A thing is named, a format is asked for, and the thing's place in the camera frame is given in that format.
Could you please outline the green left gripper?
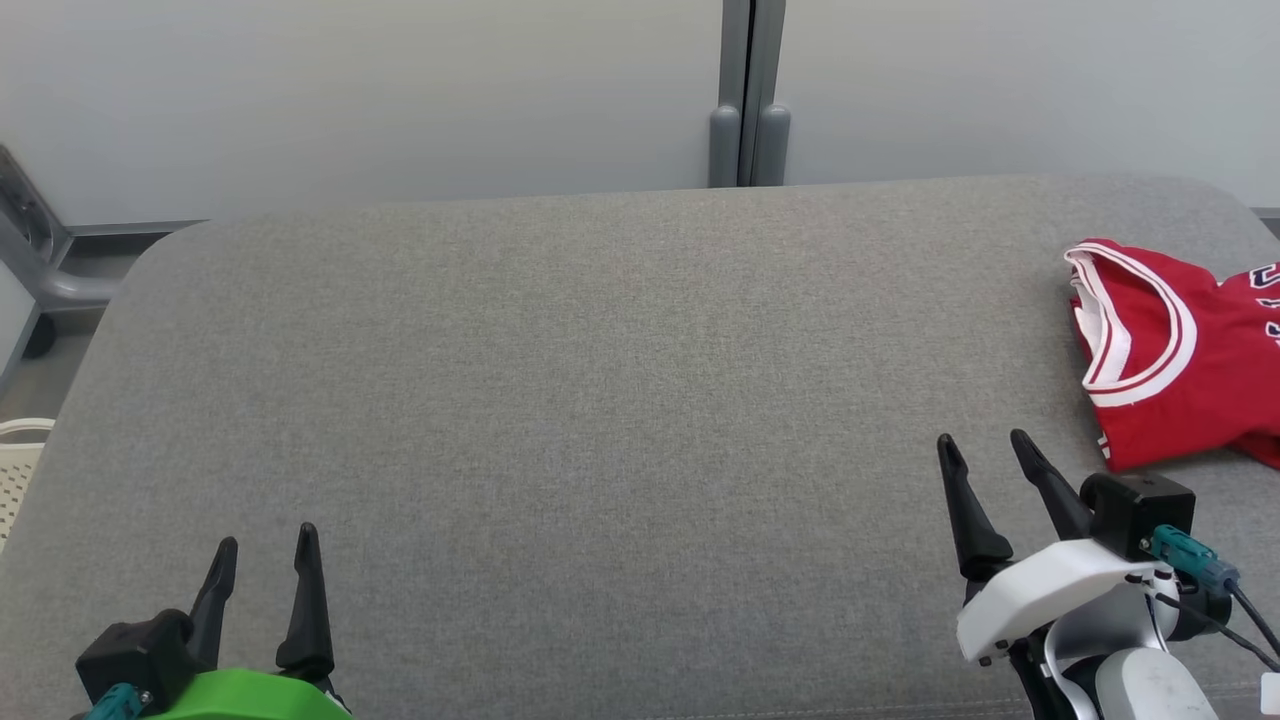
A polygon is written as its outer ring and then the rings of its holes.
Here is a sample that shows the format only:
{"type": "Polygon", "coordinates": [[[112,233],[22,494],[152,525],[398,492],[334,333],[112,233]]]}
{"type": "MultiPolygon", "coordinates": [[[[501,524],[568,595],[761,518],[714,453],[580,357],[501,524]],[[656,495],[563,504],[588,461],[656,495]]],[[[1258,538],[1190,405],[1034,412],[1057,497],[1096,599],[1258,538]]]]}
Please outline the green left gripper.
{"type": "MultiPolygon", "coordinates": [[[[237,539],[223,538],[189,614],[192,632],[187,650],[204,669],[218,667],[225,606],[236,587],[237,559],[237,539]]],[[[297,583],[291,620],[275,652],[275,665],[283,676],[242,667],[202,673],[168,711],[156,714],[156,719],[352,717],[315,687],[329,683],[335,660],[319,533],[310,521],[300,527],[293,568],[297,583]]]]}

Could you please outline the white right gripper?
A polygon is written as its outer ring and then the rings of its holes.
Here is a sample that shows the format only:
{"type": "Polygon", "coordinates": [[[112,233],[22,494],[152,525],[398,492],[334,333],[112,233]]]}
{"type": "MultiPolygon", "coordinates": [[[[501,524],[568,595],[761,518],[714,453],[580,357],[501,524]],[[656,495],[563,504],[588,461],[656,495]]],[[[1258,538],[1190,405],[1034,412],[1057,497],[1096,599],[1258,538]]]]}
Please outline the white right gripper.
{"type": "Polygon", "coordinates": [[[1092,511],[1074,487],[1025,430],[1012,429],[1010,445],[1061,539],[1014,565],[1012,547],[977,498],[954,437],[943,433],[936,445],[957,568],[965,580],[966,605],[956,629],[963,657],[969,662],[996,659],[1014,641],[1042,628],[1050,630],[1047,643],[1055,657],[1132,647],[1166,650],[1176,614],[1158,610],[1149,598],[1149,592],[1167,588],[1155,575],[1160,564],[1130,562],[1085,539],[1092,511]]]}

